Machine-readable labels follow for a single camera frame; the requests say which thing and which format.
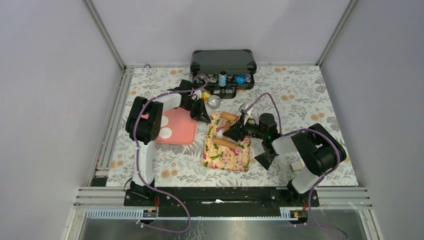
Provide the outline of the wooden double-ended rolling pin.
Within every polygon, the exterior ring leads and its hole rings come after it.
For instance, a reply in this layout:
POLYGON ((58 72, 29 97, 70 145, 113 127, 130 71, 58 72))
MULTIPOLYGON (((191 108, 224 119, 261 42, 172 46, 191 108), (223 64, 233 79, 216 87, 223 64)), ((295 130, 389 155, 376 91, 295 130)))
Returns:
POLYGON ((212 143, 218 147, 235 149, 238 141, 229 138, 226 132, 229 131, 231 126, 236 123, 238 116, 233 113, 222 112, 220 119, 225 122, 224 129, 212 138, 212 143))

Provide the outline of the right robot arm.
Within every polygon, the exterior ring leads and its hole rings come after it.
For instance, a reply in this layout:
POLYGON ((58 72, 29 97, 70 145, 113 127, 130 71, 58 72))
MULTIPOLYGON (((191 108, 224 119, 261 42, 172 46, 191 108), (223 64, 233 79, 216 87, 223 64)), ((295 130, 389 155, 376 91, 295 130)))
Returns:
POLYGON ((231 124, 223 136, 235 142, 246 137, 260 139, 263 153, 255 159, 268 170, 274 159, 286 153, 298 152, 304 167, 287 184, 287 201, 293 206, 301 205, 307 199, 307 192, 326 173, 335 170, 346 157, 341 144, 319 123, 293 133, 282 134, 271 113, 262 113, 259 120, 248 117, 246 106, 239 108, 240 117, 231 124))

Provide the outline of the floral yellow tray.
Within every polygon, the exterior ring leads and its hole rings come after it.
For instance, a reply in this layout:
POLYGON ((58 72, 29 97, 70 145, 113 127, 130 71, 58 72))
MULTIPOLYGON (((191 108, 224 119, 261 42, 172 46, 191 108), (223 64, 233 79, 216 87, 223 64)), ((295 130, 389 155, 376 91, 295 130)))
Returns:
POLYGON ((210 169, 248 172, 252 155, 251 140, 234 141, 223 136, 240 117, 228 112, 213 112, 207 126, 202 165, 210 169))

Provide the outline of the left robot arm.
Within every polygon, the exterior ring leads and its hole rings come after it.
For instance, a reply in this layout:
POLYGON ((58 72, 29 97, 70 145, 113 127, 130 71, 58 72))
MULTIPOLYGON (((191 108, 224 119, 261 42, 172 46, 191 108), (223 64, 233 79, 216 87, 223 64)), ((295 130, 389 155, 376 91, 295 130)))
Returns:
POLYGON ((155 200, 153 159, 156 154, 155 140, 159 136, 162 115, 170 109, 181 108, 189 112, 197 122, 210 124, 212 120, 206 110, 202 92, 209 82, 195 87, 194 82, 182 80, 178 87, 151 99, 137 96, 127 117, 125 130, 134 144, 134 173, 130 190, 144 206, 155 200))

